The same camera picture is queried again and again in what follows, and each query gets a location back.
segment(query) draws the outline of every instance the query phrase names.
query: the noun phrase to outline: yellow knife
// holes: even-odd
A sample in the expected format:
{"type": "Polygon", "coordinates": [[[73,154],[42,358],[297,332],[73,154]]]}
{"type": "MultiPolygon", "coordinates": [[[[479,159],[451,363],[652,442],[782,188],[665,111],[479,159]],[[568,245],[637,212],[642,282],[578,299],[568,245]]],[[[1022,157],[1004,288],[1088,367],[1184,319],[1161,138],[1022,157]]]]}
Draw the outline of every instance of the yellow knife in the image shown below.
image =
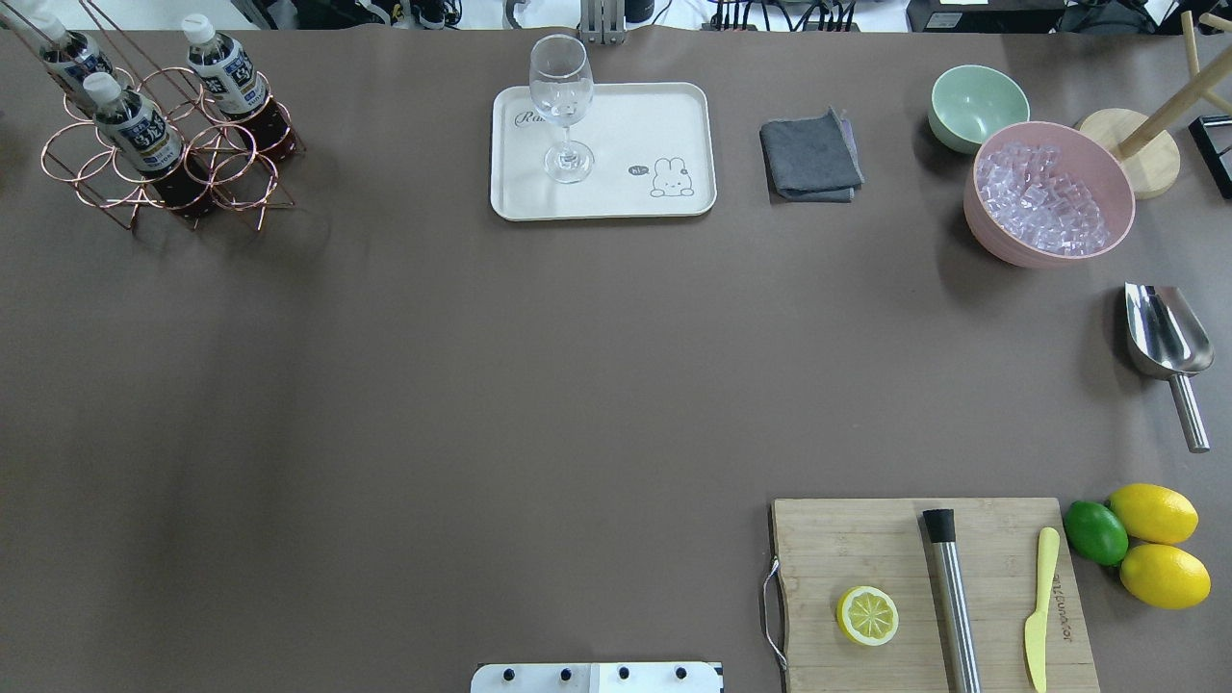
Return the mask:
{"type": "Polygon", "coordinates": [[[1026,668],[1031,683],[1039,693],[1048,689],[1048,677],[1044,671],[1045,635],[1048,633],[1048,602],[1052,596],[1052,576],[1057,571],[1057,551],[1061,535],[1046,527],[1040,530],[1040,550],[1035,562],[1035,613],[1026,617],[1024,641],[1026,642],[1026,668]]]}

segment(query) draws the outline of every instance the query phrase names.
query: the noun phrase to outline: wooden cutting board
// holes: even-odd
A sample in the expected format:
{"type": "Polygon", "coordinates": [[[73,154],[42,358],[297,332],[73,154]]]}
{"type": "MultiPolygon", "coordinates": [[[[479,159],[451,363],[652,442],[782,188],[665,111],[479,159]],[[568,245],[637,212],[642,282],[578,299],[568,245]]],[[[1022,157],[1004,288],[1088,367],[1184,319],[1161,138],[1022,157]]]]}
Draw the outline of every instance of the wooden cutting board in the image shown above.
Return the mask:
{"type": "Polygon", "coordinates": [[[774,502],[787,693],[951,691],[944,607],[920,520],[931,508],[954,508],[983,691],[1035,691],[1023,626],[1035,608],[1039,533],[1053,527],[1062,539],[1048,612],[1048,692],[1098,692],[1056,498],[823,498],[774,502]],[[898,607],[898,633],[886,645],[856,645],[838,629],[838,601],[856,584],[883,589],[898,607]]]}

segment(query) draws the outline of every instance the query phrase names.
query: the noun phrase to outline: sliced lemon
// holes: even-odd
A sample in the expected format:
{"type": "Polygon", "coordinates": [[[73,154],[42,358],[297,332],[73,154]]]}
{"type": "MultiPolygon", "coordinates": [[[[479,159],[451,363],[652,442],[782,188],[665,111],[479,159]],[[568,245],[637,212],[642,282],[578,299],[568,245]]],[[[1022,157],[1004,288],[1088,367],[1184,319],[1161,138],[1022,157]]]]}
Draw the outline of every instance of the sliced lemon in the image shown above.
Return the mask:
{"type": "Polygon", "coordinates": [[[898,633],[898,607],[876,587],[861,584],[839,599],[839,630],[861,645],[885,645],[898,633]]]}

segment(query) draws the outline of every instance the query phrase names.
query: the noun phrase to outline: folded cloth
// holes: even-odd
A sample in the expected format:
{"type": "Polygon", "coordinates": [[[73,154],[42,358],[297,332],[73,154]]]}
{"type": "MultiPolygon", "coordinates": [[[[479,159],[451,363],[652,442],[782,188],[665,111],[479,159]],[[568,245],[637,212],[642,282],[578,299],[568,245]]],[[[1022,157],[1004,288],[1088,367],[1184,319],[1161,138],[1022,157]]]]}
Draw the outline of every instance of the folded cloth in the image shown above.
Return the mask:
{"type": "Polygon", "coordinates": [[[819,118],[765,123],[761,148],[775,190],[793,202],[850,202],[864,185],[851,125],[834,109],[819,118]]]}

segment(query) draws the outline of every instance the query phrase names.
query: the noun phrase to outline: green bowl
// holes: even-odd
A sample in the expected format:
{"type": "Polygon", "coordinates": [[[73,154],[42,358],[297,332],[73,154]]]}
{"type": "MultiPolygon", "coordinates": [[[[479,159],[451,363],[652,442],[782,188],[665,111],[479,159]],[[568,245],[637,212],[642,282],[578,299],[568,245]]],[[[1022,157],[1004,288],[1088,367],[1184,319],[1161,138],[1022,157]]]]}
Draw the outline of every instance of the green bowl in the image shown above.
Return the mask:
{"type": "Polygon", "coordinates": [[[1023,89],[992,68],[958,65],[933,83],[928,125],[955,152],[975,154],[998,129],[1029,120],[1023,89]]]}

